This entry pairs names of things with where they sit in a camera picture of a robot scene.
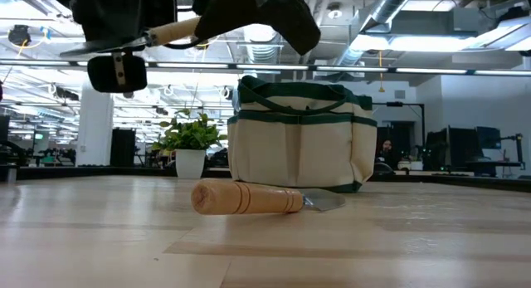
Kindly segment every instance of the green trim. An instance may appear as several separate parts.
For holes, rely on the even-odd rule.
[[[359,183],[358,181],[354,181],[354,183],[350,183],[350,184],[344,184],[344,185],[338,185],[338,186],[326,187],[326,188],[320,188],[320,189],[328,190],[333,193],[357,193],[361,187],[362,187],[361,183]],[[307,187],[304,187],[304,188],[287,187],[287,188],[305,189]]]
[[[346,102],[359,105],[364,110],[373,110],[373,98],[371,96],[357,96],[351,90],[342,85],[320,85],[303,82],[291,83],[267,83],[252,76],[244,76],[240,86],[254,91],[263,98],[270,97],[301,97],[314,100],[340,101],[346,96]],[[256,102],[250,94],[238,88],[240,103]]]
[[[242,110],[238,115],[231,117],[228,124],[234,124],[238,120],[254,120],[268,123],[282,123],[282,124],[334,124],[334,123],[357,123],[365,124],[372,127],[377,127],[378,122],[369,118],[357,117],[351,114],[336,114],[336,115],[315,115],[315,116],[293,116],[293,115],[277,115],[262,113],[259,111]]]

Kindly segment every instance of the fluorescent light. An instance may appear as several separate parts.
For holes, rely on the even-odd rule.
[[[397,68],[399,73],[426,73],[426,74],[465,74],[464,69],[425,69],[425,68]]]
[[[227,64],[206,64],[206,63],[157,63],[162,68],[193,68],[193,69],[226,69]]]
[[[307,66],[302,66],[302,65],[298,66],[298,65],[260,65],[260,64],[247,65],[247,64],[240,64],[240,65],[236,65],[236,68],[237,69],[259,69],[259,70],[262,70],[262,69],[265,69],[265,70],[288,70],[288,71],[308,70]]]
[[[10,134],[33,134],[35,131],[33,130],[9,130]]]
[[[317,66],[318,71],[343,71],[343,72],[387,72],[387,68],[383,67],[342,67],[342,66]]]
[[[457,37],[399,36],[391,40],[389,49],[394,51],[460,51],[470,43]]]
[[[69,66],[67,61],[26,61],[26,60],[0,60],[3,65],[36,65],[36,66]]]
[[[389,49],[389,42],[384,37],[357,35],[356,39],[350,44],[350,49],[353,51],[385,51]]]
[[[531,71],[476,71],[476,76],[531,76]]]
[[[506,51],[529,51],[531,50],[531,37],[527,37],[505,50]]]

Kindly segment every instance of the wooden handle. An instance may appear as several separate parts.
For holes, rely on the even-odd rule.
[[[197,24],[201,17],[195,17],[182,22],[173,22],[149,30],[154,46],[161,46],[171,41],[192,36],[196,31]]]
[[[304,202],[295,189],[223,180],[201,180],[192,191],[193,208],[206,215],[298,212]]]

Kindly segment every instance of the white pot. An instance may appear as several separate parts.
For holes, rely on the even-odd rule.
[[[200,179],[205,164],[205,150],[178,149],[175,169],[180,179]]]
[[[424,169],[424,165],[421,161],[419,162],[412,162],[412,171],[422,171]]]
[[[412,169],[412,163],[410,161],[407,161],[407,160],[403,160],[403,161],[398,162],[398,169],[402,170],[403,168],[407,168],[408,170],[411,170]]]

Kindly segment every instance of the black speaker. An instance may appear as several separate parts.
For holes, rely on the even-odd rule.
[[[10,119],[7,115],[0,115],[0,140],[7,140]]]
[[[130,129],[113,129],[110,146],[110,165],[113,167],[132,168],[134,166],[134,146],[136,131]]]

